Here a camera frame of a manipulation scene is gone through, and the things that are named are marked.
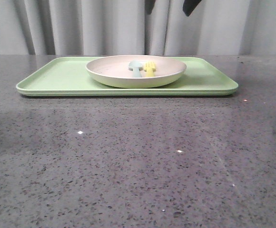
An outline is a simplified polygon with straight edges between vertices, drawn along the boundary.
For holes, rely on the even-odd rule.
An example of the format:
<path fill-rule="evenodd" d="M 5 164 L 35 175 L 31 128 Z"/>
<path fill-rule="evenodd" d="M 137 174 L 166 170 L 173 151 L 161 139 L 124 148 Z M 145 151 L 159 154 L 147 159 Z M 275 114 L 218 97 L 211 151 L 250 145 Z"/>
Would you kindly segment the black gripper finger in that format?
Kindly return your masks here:
<path fill-rule="evenodd" d="M 146 14 L 151 14 L 156 0 L 144 0 L 144 9 Z"/>
<path fill-rule="evenodd" d="M 202 0 L 184 0 L 182 10 L 189 17 Z"/>

